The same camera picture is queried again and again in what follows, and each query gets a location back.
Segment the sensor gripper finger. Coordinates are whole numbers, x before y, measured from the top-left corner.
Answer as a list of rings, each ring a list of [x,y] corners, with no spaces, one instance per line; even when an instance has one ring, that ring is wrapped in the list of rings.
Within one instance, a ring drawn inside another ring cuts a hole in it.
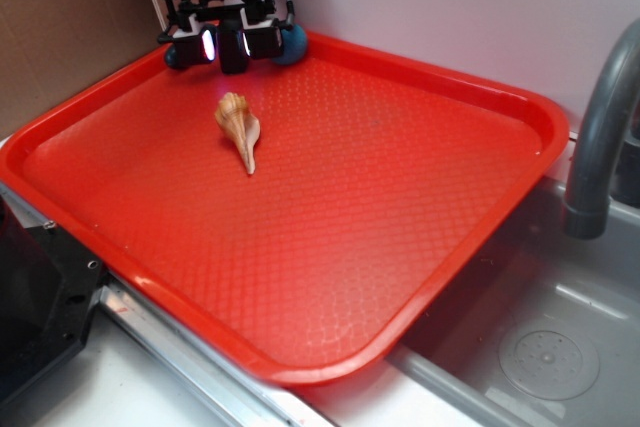
[[[276,58],[284,53],[284,41],[276,19],[245,26],[242,39],[245,51],[252,59]]]
[[[192,32],[178,29],[173,35],[163,32],[157,42],[167,48],[174,44],[182,69],[211,64],[216,58],[216,30],[212,25],[197,25]]]

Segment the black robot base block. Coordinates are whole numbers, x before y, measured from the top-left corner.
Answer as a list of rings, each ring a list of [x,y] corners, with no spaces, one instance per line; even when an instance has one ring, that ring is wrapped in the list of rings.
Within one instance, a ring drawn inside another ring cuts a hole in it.
[[[23,226],[1,203],[1,405],[86,345],[106,269],[66,230]]]

